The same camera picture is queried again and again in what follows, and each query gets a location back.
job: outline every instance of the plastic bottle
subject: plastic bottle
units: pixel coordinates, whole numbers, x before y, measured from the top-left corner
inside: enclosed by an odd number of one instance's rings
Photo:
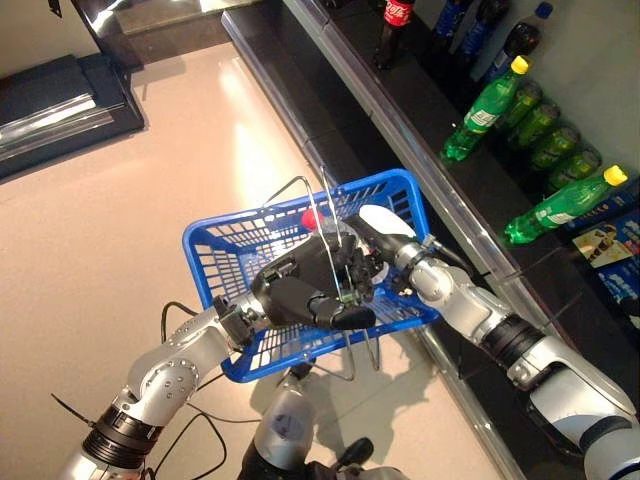
[[[466,78],[496,25],[509,11],[509,0],[482,0],[476,20],[453,54],[452,79]]]
[[[602,164],[600,153],[591,146],[561,161],[547,178],[546,191],[554,193],[565,185],[587,178]]]
[[[601,176],[567,185],[528,213],[509,222],[505,235],[514,245],[530,243],[540,235],[591,210],[613,187],[624,183],[627,178],[619,166],[613,165]]]
[[[402,32],[411,19],[414,3],[415,0],[388,0],[380,40],[373,57],[373,63],[379,70],[391,68]]]
[[[507,138],[507,146],[514,152],[531,147],[536,140],[551,130],[558,117],[560,109],[556,105],[538,105],[511,131]]]
[[[513,27],[504,42],[504,46],[482,77],[482,81],[485,84],[503,75],[517,55],[529,55],[533,52],[538,43],[540,43],[545,20],[549,18],[552,11],[553,5],[541,2],[534,15],[520,20]]]
[[[499,133],[513,129],[542,99],[542,89],[532,80],[523,82],[509,109],[495,123]]]
[[[428,46],[421,57],[422,64],[433,75],[440,73],[460,22],[473,0],[447,0],[431,32]]]
[[[509,107],[520,79],[529,70],[529,61],[517,56],[511,70],[491,82],[473,103],[463,122],[444,144],[441,158],[445,162],[460,162],[467,158],[491,125]]]
[[[571,152],[580,141],[575,128],[564,126],[543,138],[531,154],[531,170],[543,172],[556,166],[563,156]]]

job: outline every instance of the bottle label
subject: bottle label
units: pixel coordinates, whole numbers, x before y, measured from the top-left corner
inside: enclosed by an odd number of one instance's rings
[[[555,202],[550,200],[553,200],[556,195],[549,197],[536,208],[536,219],[545,227],[555,228],[576,218],[568,213],[554,212]]]
[[[471,110],[469,110],[464,117],[464,124],[474,133],[484,133],[491,128],[491,125],[496,122],[498,117],[499,115],[494,115],[482,109],[476,110],[474,107],[471,107]]]
[[[495,78],[504,75],[507,70],[509,70],[509,65],[511,65],[513,59],[514,57],[507,55],[504,50],[500,50],[500,53],[496,55],[496,58],[487,71],[486,81],[491,82]]]
[[[411,18],[413,3],[401,3],[398,0],[387,0],[384,10],[384,21],[394,27],[404,27]]]
[[[491,28],[482,22],[475,22],[473,26],[467,31],[464,36],[464,40],[460,45],[462,52],[465,55],[475,57],[478,55],[484,41],[491,35]]]
[[[556,172],[549,177],[549,183],[557,190],[576,180],[578,180],[578,176],[573,175],[573,172],[570,171]]]
[[[546,170],[556,164],[560,157],[562,157],[562,153],[556,153],[553,150],[543,150],[533,155],[531,163],[533,164],[533,168],[538,171]]]
[[[436,34],[444,38],[453,37],[466,11],[466,7],[462,5],[456,5],[450,1],[445,3],[444,7],[442,7],[442,12],[440,12],[440,17],[438,17],[438,22],[434,27]]]

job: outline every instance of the red label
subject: red label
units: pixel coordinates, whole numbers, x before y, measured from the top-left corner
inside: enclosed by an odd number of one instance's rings
[[[400,3],[398,0],[387,0],[387,8],[384,10],[384,20],[394,27],[404,27],[409,23],[411,10],[413,10],[413,3]]]

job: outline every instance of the product box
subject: product box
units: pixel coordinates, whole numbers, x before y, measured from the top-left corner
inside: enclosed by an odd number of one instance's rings
[[[598,270],[598,277],[613,295],[634,327],[640,329],[640,265],[628,258]]]
[[[590,212],[567,222],[564,228],[569,231],[582,230],[633,208],[638,204],[639,190],[640,184],[636,178],[615,190],[609,198],[600,202]]]
[[[640,252],[640,211],[601,222],[575,237],[574,245],[593,268],[604,267]]]

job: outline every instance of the coca-cola bottle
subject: coca-cola bottle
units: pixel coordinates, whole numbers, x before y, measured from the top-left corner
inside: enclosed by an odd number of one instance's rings
[[[380,33],[380,42],[373,56],[373,63],[379,70],[391,67],[404,27],[411,19],[415,0],[388,0],[384,10],[384,24]]]

